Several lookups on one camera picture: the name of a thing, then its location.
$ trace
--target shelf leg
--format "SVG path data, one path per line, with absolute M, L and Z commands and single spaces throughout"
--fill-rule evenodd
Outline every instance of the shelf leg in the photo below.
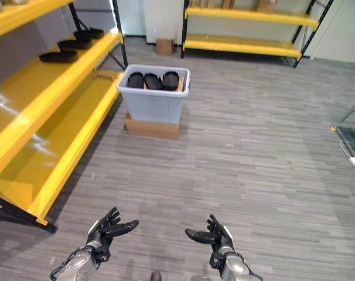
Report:
M 188 8 L 189 0 L 184 0 L 183 7 L 183 30 L 182 30 L 182 51 L 180 53 L 180 57 L 184 59 L 184 43 L 187 38 L 187 25 L 188 25 L 188 16 L 185 15 L 185 11 Z
M 120 48 L 121 48 L 121 53 L 123 55 L 123 62 L 124 62 L 124 66 L 127 67 L 128 60 L 127 60 L 127 54 L 125 52 L 124 38 L 123 38 L 123 32 L 121 30 L 121 22 L 120 22 L 120 15 L 119 15 L 117 0 L 112 0 L 112 6 L 114 7 L 115 20 L 117 21 L 117 28 L 119 29 L 119 31 L 121 33 Z
M 306 9 L 306 12 L 305 12 L 307 15 L 310 15 L 310 12 L 312 11 L 312 7 L 313 7 L 315 2 L 316 2 L 316 0 L 311 0 L 311 2 L 309 3 L 309 6 L 308 6 L 308 8 Z M 296 33 L 295 33 L 295 35 L 293 36 L 293 39 L 292 39 L 292 44 L 295 44 L 296 39 L 299 36 L 301 29 L 302 29 L 302 25 L 300 25 L 297 28 Z
M 321 14 L 321 16 L 320 16 L 320 18 L 319 18 L 319 20 L 318 20 L 318 26 L 317 26 L 317 28 L 310 34 L 308 41 L 306 42 L 306 44 L 304 45 L 304 47 L 303 47 L 302 50 L 301 50 L 301 57 L 300 57 L 300 58 L 295 62 L 295 64 L 293 65 L 294 68 L 297 67 L 297 65 L 298 65 L 299 62 L 301 61 L 301 58 L 302 58 L 303 55 L 305 54 L 306 49 L 308 49 L 308 47 L 309 47 L 311 41 L 312 41 L 313 38 L 314 38 L 314 35 L 316 34 L 317 30 L 319 29 L 319 26 L 321 25 L 321 23 L 322 23 L 323 19 L 325 18 L 327 12 L 329 11 L 329 9 L 330 9 L 331 4 L 332 4 L 333 1 L 334 1 L 334 0 L 330 0 L 330 1 L 327 3 L 325 9 L 323 10 L 323 12 L 322 12 L 322 14 Z
M 74 22 L 74 25 L 76 26 L 76 29 L 81 31 L 81 25 L 80 25 L 80 20 L 78 19 L 78 16 L 77 16 L 77 13 L 76 13 L 76 9 L 73 5 L 73 2 L 72 3 L 69 3 L 68 6 L 70 7 L 70 10 L 71 10 L 71 15 L 72 15 L 72 18 L 73 18 L 73 22 Z
M 3 200 L 0 198 L 0 221 L 10 221 L 18 224 L 32 225 L 34 227 L 41 228 L 50 233 L 55 233 L 57 227 L 47 222 L 47 224 L 41 224 L 37 221 L 37 217 L 29 214 L 23 209 Z
M 344 122 L 345 119 L 353 112 L 355 111 L 355 104 L 344 114 L 344 116 L 338 121 L 338 123 L 335 125 L 334 128 L 338 127 L 340 123 Z

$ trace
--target cable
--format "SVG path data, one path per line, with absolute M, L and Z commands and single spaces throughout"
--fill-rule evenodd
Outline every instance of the cable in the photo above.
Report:
M 342 151 L 344 152 L 344 154 L 347 155 L 348 157 L 353 157 L 353 155 L 349 154 L 349 153 L 346 151 L 347 149 L 345 149 L 345 148 L 343 147 L 343 144 L 344 144 L 344 143 L 349 143 L 349 144 L 354 145 L 354 146 L 355 146 L 355 143 L 353 143 L 353 142 L 348 142 L 348 141 L 344 141 L 344 140 L 341 140 L 341 141 L 339 142 L 340 147 L 342 148 Z

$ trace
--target black robotic glove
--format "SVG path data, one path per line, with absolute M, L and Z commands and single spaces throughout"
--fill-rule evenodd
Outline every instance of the black robotic glove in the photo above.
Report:
M 118 208 L 114 207 L 89 230 L 86 243 L 98 242 L 101 244 L 101 246 L 93 250 L 94 258 L 98 263 L 109 260 L 111 256 L 109 248 L 114 237 L 129 233 L 139 224 L 138 220 L 126 224 L 118 224 L 120 222 L 119 215 Z

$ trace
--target box on shelf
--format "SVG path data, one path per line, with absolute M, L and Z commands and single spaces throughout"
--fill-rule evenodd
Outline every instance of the box on shelf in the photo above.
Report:
M 173 40 L 165 38 L 156 39 L 156 53 L 162 55 L 170 55 L 173 53 Z
M 215 0 L 208 0 L 207 1 L 207 8 L 208 9 L 214 9 L 214 4 L 215 4 Z
M 223 0 L 223 9 L 232 9 L 234 7 L 235 0 Z
M 154 138 L 178 139 L 180 135 L 180 122 L 176 124 L 137 121 L 129 113 L 125 116 L 125 127 L 129 135 L 152 136 Z
M 259 0 L 257 12 L 260 13 L 274 13 L 277 0 Z

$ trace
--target black shelf frame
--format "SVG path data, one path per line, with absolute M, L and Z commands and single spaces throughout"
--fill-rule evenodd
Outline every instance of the black shelf frame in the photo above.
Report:
M 309 3 L 309 6 L 306 10 L 306 14 L 310 16 L 313 6 L 314 4 L 317 4 L 319 6 L 324 7 L 324 10 L 318 20 L 318 26 L 315 30 L 313 30 L 313 32 L 310 34 L 308 40 L 306 41 L 306 32 L 308 31 L 308 27 L 305 26 L 305 31 L 304 31 L 304 37 L 303 37 L 303 42 L 302 42 L 302 47 L 301 47 L 301 56 L 298 59 L 295 59 L 295 62 L 293 64 L 293 68 L 296 68 L 297 65 L 299 64 L 299 62 L 301 61 L 301 58 L 304 56 L 306 50 L 308 49 L 310 43 L 312 42 L 314 35 L 316 34 L 317 30 L 319 29 L 319 26 L 321 25 L 321 23 L 323 22 L 325 16 L 327 15 L 327 12 L 329 11 L 332 3 L 334 2 L 334 0 L 329 0 L 328 3 L 326 5 L 322 4 L 321 2 L 317 1 L 317 0 L 311 0 Z M 185 15 L 185 11 L 189 6 L 189 0 L 184 0 L 184 5 L 183 5 L 183 29 L 182 29 L 182 49 L 181 49 L 181 53 L 180 53 L 180 57 L 183 59 L 184 55 L 185 55 L 185 40 L 187 38 L 187 24 L 188 24 L 188 16 Z M 291 43 L 294 44 L 296 42 L 296 39 L 298 38 L 298 36 L 301 33 L 303 26 L 300 25 L 298 26 L 292 40 Z

